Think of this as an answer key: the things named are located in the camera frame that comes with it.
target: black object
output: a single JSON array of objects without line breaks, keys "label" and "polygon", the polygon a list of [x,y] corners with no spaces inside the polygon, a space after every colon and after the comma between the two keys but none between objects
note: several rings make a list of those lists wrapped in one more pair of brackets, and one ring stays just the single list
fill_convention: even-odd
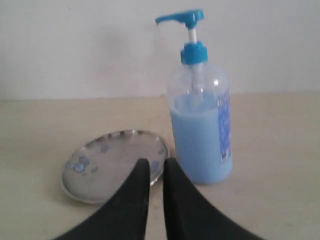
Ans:
[{"label": "black object", "polygon": [[212,206],[178,162],[164,162],[163,207],[168,240],[262,240]]},{"label": "black object", "polygon": [[139,159],[109,201],[91,217],[55,240],[145,239],[149,190],[149,162]]}]

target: metal plate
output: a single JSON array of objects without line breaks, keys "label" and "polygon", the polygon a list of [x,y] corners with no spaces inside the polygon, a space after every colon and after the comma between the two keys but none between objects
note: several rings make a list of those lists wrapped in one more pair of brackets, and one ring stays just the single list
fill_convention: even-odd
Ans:
[{"label": "metal plate", "polygon": [[112,132],[76,149],[61,171],[62,190],[88,204],[102,204],[124,183],[139,158],[150,163],[150,185],[170,157],[165,141],[144,130]]}]

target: beige surface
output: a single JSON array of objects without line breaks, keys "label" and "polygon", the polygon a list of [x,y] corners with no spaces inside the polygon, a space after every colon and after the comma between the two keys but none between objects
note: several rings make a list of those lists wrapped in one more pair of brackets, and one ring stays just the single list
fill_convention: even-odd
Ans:
[{"label": "beige surface", "polygon": [[[320,239],[320,93],[231,98],[234,169],[201,192],[269,240]],[[104,133],[142,128],[173,146],[163,97],[0,102],[0,239],[45,240],[97,207],[67,199],[59,172]],[[161,184],[151,190],[147,240],[165,239]]]}]

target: soap dispenser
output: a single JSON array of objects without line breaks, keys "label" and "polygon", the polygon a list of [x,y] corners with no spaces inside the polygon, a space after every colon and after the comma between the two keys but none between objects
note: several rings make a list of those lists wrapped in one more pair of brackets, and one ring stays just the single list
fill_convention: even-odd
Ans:
[{"label": "soap dispenser", "polygon": [[230,96],[227,73],[208,63],[208,51],[197,40],[201,9],[160,16],[157,24],[177,21],[188,29],[180,51],[182,65],[166,88],[178,162],[195,184],[214,184],[232,171]]}]

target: bottle label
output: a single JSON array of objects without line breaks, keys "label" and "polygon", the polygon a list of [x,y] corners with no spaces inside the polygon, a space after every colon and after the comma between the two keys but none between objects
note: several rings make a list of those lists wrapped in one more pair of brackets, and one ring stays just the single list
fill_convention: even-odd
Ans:
[{"label": "bottle label", "polygon": [[216,99],[218,107],[221,160],[231,155],[230,150],[230,95],[229,90]]}]

